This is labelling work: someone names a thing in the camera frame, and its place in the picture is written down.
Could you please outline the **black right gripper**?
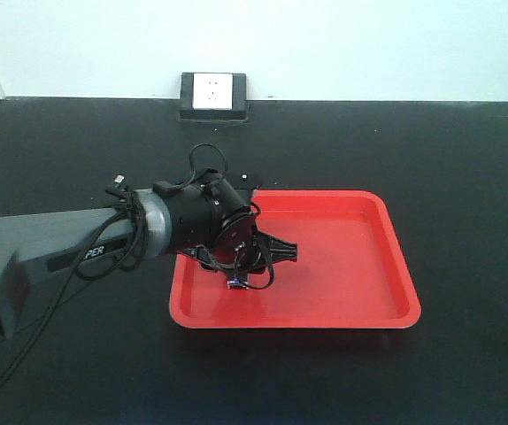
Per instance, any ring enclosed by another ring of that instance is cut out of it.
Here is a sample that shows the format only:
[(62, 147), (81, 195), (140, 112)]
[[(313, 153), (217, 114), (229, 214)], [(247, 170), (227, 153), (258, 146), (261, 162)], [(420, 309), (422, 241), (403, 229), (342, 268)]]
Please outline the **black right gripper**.
[(177, 251), (198, 262), (202, 268), (234, 277), (239, 274), (262, 274), (284, 261), (297, 262), (296, 243), (264, 232), (252, 235), (219, 237), (212, 246), (197, 245)]

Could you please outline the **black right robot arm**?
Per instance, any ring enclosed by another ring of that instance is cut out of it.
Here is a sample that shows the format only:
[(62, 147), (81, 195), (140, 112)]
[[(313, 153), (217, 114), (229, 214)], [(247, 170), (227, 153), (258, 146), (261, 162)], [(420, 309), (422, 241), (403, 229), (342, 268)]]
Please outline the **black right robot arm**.
[(181, 254), (244, 288), (294, 261), (297, 246), (258, 229), (258, 182), (205, 169), (185, 182), (107, 188), (104, 208), (0, 217), (0, 337), (40, 319), (71, 277), (93, 282), (145, 259)]

